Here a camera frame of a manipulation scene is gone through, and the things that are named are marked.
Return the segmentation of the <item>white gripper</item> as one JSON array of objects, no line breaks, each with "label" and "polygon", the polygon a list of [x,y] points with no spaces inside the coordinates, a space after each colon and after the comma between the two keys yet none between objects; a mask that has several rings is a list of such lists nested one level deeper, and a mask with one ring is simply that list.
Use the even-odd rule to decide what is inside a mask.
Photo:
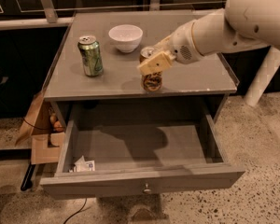
[{"label": "white gripper", "polygon": [[193,39],[195,20],[179,26],[171,36],[154,45],[156,50],[144,49],[140,52],[141,62],[137,66],[142,76],[162,72],[172,67],[173,61],[190,64],[200,61],[203,56],[196,49]]}]

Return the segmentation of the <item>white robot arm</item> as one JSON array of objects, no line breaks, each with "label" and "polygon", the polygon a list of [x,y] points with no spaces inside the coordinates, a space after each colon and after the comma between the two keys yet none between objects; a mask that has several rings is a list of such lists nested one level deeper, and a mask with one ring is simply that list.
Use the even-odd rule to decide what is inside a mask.
[{"label": "white robot arm", "polygon": [[224,8],[179,26],[154,47],[137,66],[143,76],[164,71],[174,61],[189,64],[215,53],[267,47],[245,95],[246,104],[254,106],[280,66],[280,0],[227,0]]}]

